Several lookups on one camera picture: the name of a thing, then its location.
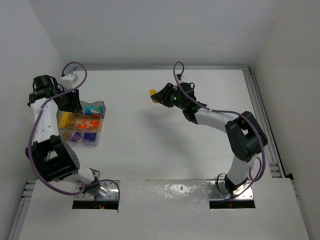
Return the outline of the purple lego plate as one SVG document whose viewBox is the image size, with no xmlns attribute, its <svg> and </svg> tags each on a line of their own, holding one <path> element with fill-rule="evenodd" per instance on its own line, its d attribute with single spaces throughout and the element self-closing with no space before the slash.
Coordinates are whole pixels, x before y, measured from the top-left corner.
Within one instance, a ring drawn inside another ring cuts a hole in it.
<svg viewBox="0 0 320 240">
<path fill-rule="evenodd" d="M 97 137 L 97 133 L 96 132 L 85 132 L 83 134 L 83 138 L 82 141 L 83 142 L 95 142 L 96 141 L 96 137 Z"/>
</svg>

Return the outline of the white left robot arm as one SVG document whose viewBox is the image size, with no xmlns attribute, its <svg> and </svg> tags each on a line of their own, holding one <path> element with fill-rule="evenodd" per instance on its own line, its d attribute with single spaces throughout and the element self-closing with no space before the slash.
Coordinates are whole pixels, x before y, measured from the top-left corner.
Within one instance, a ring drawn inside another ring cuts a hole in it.
<svg viewBox="0 0 320 240">
<path fill-rule="evenodd" d="M 81 167 L 76 153 L 59 133 L 58 111 L 79 113 L 83 109 L 79 90 L 66 88 L 52 76 L 40 75 L 33 79 L 27 105 L 34 114 L 34 126 L 25 154 L 40 181 L 67 196 L 98 195 L 98 172 Z"/>
</svg>

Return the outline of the teal 2x4 lego brick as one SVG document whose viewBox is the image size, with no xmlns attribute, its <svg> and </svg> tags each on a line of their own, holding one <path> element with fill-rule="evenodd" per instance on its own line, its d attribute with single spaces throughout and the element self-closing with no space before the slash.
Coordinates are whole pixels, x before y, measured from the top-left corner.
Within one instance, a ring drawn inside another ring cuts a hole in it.
<svg viewBox="0 0 320 240">
<path fill-rule="evenodd" d="M 83 107 L 83 114 L 84 115 L 92 115 L 92 107 L 91 106 L 84 106 Z"/>
</svg>

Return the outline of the yellow long lego plate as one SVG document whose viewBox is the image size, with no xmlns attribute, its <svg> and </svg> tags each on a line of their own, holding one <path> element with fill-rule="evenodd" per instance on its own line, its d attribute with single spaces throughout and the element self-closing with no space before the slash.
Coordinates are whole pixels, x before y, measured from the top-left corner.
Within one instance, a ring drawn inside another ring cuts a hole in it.
<svg viewBox="0 0 320 240">
<path fill-rule="evenodd" d="M 59 127 L 67 128 L 70 122 L 70 112 L 62 111 L 60 113 Z"/>
</svg>

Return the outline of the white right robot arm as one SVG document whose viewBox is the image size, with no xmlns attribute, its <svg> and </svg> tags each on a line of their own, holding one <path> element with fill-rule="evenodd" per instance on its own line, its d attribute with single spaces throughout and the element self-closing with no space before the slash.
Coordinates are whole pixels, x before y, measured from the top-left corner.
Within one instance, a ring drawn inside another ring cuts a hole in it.
<svg viewBox="0 0 320 240">
<path fill-rule="evenodd" d="M 234 157 L 224 177 L 224 186 L 227 193 L 233 194 L 247 181 L 250 162 L 261 153 L 261 146 L 266 146 L 268 139 L 251 112 L 245 111 L 238 117 L 214 112 L 206 104 L 197 101 L 194 88 L 194 83 L 167 83 L 159 92 L 154 89 L 149 92 L 154 103 L 167 108 L 177 107 L 189 122 L 214 128 L 227 135 Z"/>
</svg>

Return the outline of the yellow lego brick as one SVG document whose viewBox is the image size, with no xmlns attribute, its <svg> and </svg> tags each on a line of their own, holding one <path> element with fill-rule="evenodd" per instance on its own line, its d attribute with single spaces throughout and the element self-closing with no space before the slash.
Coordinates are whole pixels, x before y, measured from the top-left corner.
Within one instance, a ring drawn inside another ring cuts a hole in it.
<svg viewBox="0 0 320 240">
<path fill-rule="evenodd" d="M 154 95 L 157 94 L 157 91 L 156 91 L 155 89 L 151 89 L 151 90 L 149 91 L 149 93 L 150 93 L 150 98 L 151 98 L 152 102 L 155 103 L 155 104 L 157 104 L 158 101 L 157 101 L 157 100 L 155 99 L 155 97 L 154 97 Z"/>
</svg>

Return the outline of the orange round lego piece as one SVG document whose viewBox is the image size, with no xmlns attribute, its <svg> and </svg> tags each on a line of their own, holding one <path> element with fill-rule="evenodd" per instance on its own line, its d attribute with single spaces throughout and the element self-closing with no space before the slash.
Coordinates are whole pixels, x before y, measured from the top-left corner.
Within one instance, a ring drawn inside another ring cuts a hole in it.
<svg viewBox="0 0 320 240">
<path fill-rule="evenodd" d="M 78 123 L 77 124 L 77 127 L 79 128 L 79 129 L 86 129 L 87 128 L 87 124 L 86 123 Z"/>
</svg>

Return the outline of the lilac lego brick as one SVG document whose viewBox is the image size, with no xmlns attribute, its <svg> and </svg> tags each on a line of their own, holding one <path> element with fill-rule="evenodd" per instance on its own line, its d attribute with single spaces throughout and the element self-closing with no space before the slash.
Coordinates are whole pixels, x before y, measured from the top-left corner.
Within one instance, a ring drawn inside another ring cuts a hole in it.
<svg viewBox="0 0 320 240">
<path fill-rule="evenodd" d="M 74 135 L 71 137 L 70 141 L 78 143 L 82 138 L 82 134 L 80 132 L 75 132 Z"/>
</svg>

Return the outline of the small orange lego brick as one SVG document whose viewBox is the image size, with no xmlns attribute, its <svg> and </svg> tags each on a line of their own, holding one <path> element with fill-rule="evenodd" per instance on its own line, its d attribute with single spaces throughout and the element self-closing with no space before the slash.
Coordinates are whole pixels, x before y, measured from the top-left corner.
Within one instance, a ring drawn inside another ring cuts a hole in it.
<svg viewBox="0 0 320 240">
<path fill-rule="evenodd" d="M 97 128 L 100 124 L 100 121 L 99 120 L 91 120 L 90 121 L 90 126 L 91 127 L 94 127 L 94 128 Z"/>
</svg>

